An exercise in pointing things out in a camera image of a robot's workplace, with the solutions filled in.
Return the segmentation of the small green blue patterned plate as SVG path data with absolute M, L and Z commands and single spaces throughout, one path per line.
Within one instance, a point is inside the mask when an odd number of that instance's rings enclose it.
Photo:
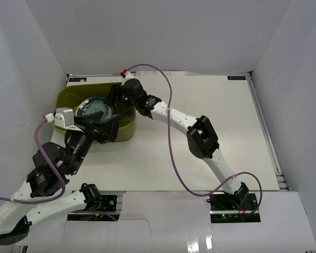
M 93 116 L 97 121 L 105 120 L 104 114 L 107 112 L 109 105 L 106 98 L 102 96 L 94 96 L 84 100 L 76 109 L 75 117 Z

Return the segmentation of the white plate with teal rim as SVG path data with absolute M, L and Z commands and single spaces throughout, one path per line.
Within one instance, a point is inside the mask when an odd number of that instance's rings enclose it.
M 116 109 L 114 109 L 113 107 L 108 106 L 107 107 L 107 112 L 104 114 L 104 119 L 109 119 L 111 117 L 113 117 L 114 115 L 117 115 L 118 112 Z

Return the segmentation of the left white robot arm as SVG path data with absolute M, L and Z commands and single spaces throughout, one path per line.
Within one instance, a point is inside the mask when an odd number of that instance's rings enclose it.
M 102 111 L 75 117 L 69 108 L 44 115 L 34 132 L 38 151 L 35 168 L 10 198 L 0 206 L 0 246 L 13 245 L 28 236 L 29 229 L 62 213 L 98 213 L 114 220 L 117 196 L 103 195 L 95 184 L 83 183 L 79 190 L 64 196 L 69 182 L 81 167 L 93 142 L 115 142 L 121 115 L 104 118 Z M 45 123 L 65 128 L 65 146 L 40 143 L 38 132 Z

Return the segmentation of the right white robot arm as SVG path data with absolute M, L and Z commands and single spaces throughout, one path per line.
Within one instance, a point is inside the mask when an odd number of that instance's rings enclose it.
M 220 181 L 227 197 L 228 206 L 240 210 L 246 204 L 249 193 L 247 185 L 236 178 L 236 174 L 225 160 L 219 145 L 219 138 L 210 119 L 205 115 L 198 118 L 170 108 L 160 98 L 149 95 L 136 78 L 125 79 L 122 84 L 111 88 L 109 102 L 116 108 L 134 107 L 139 114 L 168 125 L 187 138 L 189 151 L 203 160 Z

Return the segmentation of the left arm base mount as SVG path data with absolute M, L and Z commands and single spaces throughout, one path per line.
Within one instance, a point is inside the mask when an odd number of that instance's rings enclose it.
M 68 221 L 118 221 L 117 195 L 101 195 L 95 202 L 67 215 Z

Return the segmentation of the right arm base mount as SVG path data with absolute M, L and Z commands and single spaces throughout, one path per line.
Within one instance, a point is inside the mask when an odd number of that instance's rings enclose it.
M 210 207 L 211 223 L 259 223 L 259 211 L 255 193 L 249 193 L 242 204 L 236 205 L 223 194 L 213 194 L 207 198 Z

